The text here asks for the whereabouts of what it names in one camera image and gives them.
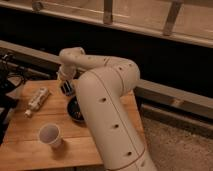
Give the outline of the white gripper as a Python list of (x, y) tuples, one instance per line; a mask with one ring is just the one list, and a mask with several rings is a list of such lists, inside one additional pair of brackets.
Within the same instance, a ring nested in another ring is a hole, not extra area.
[[(61, 81), (72, 80), (76, 75), (76, 67), (73, 65), (61, 65), (58, 70), (58, 79)], [(61, 82), (60, 89), (64, 94), (64, 83)], [(72, 93), (72, 84), (69, 82), (70, 93)]]

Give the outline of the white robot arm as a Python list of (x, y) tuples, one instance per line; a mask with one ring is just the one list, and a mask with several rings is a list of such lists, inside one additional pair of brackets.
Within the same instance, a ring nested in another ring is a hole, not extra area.
[(146, 146), (133, 127), (120, 97), (136, 87), (140, 79), (137, 64), (129, 59), (87, 55), (83, 48), (60, 51), (61, 81), (72, 80), (78, 69), (75, 92), (107, 171), (157, 171)]

